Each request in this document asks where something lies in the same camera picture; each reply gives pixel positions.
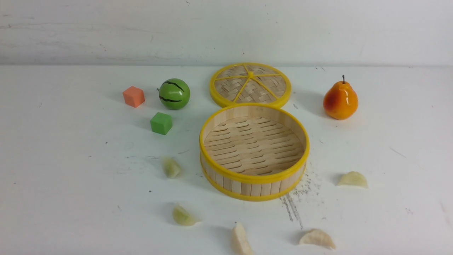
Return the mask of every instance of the toy block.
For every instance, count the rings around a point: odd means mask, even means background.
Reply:
[[[124,102],[132,107],[138,107],[145,101],[143,90],[134,86],[123,92]]]
[[[166,135],[173,126],[171,116],[165,113],[156,113],[151,119],[151,130]]]

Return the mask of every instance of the woven bamboo lattice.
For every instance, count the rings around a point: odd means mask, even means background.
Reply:
[[[233,103],[272,103],[283,96],[287,83],[282,73],[261,64],[239,64],[214,78],[217,93]]]

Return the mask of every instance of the orange cube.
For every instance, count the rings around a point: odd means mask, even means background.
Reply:
[[[123,92],[123,96],[125,103],[132,107],[138,107],[145,101],[145,94],[143,93],[143,90],[134,86],[126,89]]]

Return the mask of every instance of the yellow rim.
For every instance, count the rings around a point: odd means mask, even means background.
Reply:
[[[217,164],[217,162],[215,162],[213,159],[211,159],[204,147],[204,144],[203,144],[203,139],[202,139],[202,134],[207,126],[207,124],[215,118],[216,115],[220,114],[221,112],[224,112],[224,111],[227,111],[231,108],[234,108],[234,107],[245,107],[245,106],[259,106],[259,107],[266,107],[266,108],[271,108],[271,109],[274,109],[274,110],[277,110],[277,111],[280,111],[282,112],[283,114],[286,114],[288,115],[290,118],[292,118],[298,125],[299,127],[302,129],[303,133],[304,133],[304,136],[305,136],[305,139],[307,141],[307,146],[305,148],[305,152],[304,154],[302,155],[302,157],[293,165],[291,166],[290,168],[282,171],[282,172],[279,172],[279,173],[276,173],[276,174],[272,174],[272,175],[265,175],[265,176],[250,176],[250,175],[243,175],[243,174],[239,174],[239,173],[235,173],[235,172],[232,172],[222,166],[220,166],[219,164]],[[199,142],[200,142],[200,149],[201,149],[201,152],[206,160],[206,162],[208,163],[208,165],[213,169],[215,170],[216,172],[220,173],[221,175],[233,180],[233,181],[238,181],[238,182],[241,182],[241,183],[248,183],[248,184],[265,184],[265,183],[271,183],[271,182],[276,182],[276,181],[281,181],[283,179],[286,179],[288,178],[289,176],[293,175],[295,172],[297,172],[297,170],[299,170],[302,165],[307,161],[307,158],[308,158],[308,153],[310,152],[310,140],[308,138],[308,134],[307,134],[307,131],[305,130],[305,128],[302,126],[302,124],[291,114],[289,114],[288,112],[280,109],[280,108],[277,108],[277,107],[274,107],[274,106],[270,106],[268,104],[260,104],[260,103],[241,103],[241,104],[235,104],[235,105],[231,105],[231,106],[228,106],[228,107],[225,107],[225,108],[222,108],[221,110],[217,111],[215,114],[213,114],[211,117],[209,117],[209,119],[207,119],[207,121],[204,123],[202,129],[201,129],[201,132],[200,132],[200,137],[199,137]]]
[[[256,65],[256,66],[261,66],[261,67],[265,67],[265,68],[271,69],[274,72],[276,72],[277,74],[261,74],[261,75],[259,74],[259,75],[251,76],[251,77],[244,75],[244,76],[231,76],[231,77],[225,77],[225,78],[217,78],[217,76],[221,72],[223,72],[223,71],[225,71],[227,69],[230,69],[232,67],[239,66],[239,65],[244,66],[246,71],[248,71],[246,65]],[[260,77],[260,76],[281,76],[283,78],[283,80],[285,81],[285,83],[286,83],[286,90],[283,93],[283,95],[280,98],[278,98],[269,88],[267,88],[263,83],[259,82],[257,79],[254,78],[254,77]],[[238,92],[238,94],[236,95],[236,98],[233,101],[225,99],[222,95],[220,95],[217,92],[216,87],[215,87],[215,81],[223,80],[223,79],[229,79],[229,78],[247,78],[246,82],[244,83],[244,85],[242,85],[240,91]],[[289,82],[288,77],[286,77],[286,75],[284,73],[282,73],[280,70],[278,70],[276,68],[273,68],[273,67],[265,65],[265,64],[259,64],[259,63],[238,63],[238,64],[232,64],[232,65],[226,66],[226,67],[218,70],[212,76],[211,81],[209,82],[209,92],[210,92],[211,97],[214,100],[214,102],[216,102],[221,107],[227,107],[227,106],[230,106],[230,105],[236,105],[236,100],[239,98],[239,95],[242,93],[242,90],[246,87],[247,83],[250,80],[256,81],[260,86],[262,86],[265,90],[267,90],[270,93],[270,95],[272,95],[273,97],[276,98],[275,101],[273,101],[273,102],[271,102],[269,104],[266,104],[266,105],[271,105],[271,106],[280,108],[280,107],[284,106],[287,103],[287,101],[289,100],[289,97],[291,95],[291,82]]]
[[[291,185],[291,187],[287,188],[286,190],[282,191],[282,192],[279,192],[279,193],[276,193],[276,194],[272,194],[272,195],[268,195],[268,196],[245,196],[245,195],[241,195],[241,194],[237,194],[237,193],[234,193],[234,192],[231,192],[231,191],[228,191],[226,189],[224,189],[223,187],[221,187],[220,185],[218,185],[217,183],[215,183],[214,180],[212,180],[209,175],[207,175],[206,173],[206,170],[204,169],[203,167],[203,164],[201,165],[201,168],[203,169],[203,174],[204,176],[206,177],[206,179],[208,180],[208,182],[214,186],[214,188],[216,188],[218,191],[222,192],[223,194],[227,195],[227,196],[230,196],[232,198],[236,198],[236,199],[240,199],[240,200],[245,200],[245,201],[252,201],[252,202],[260,202],[260,201],[268,201],[268,200],[273,200],[275,198],[279,198],[283,195],[286,195],[288,194],[292,189],[294,189],[300,182],[300,180],[302,179],[302,177],[304,176],[305,174],[305,169],[306,169],[307,166],[304,167],[304,170],[302,171],[302,174],[300,175],[300,177],[297,179],[297,181]]]

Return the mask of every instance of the white wall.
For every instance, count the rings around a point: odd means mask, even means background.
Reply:
[[[0,0],[0,64],[453,65],[453,0]]]

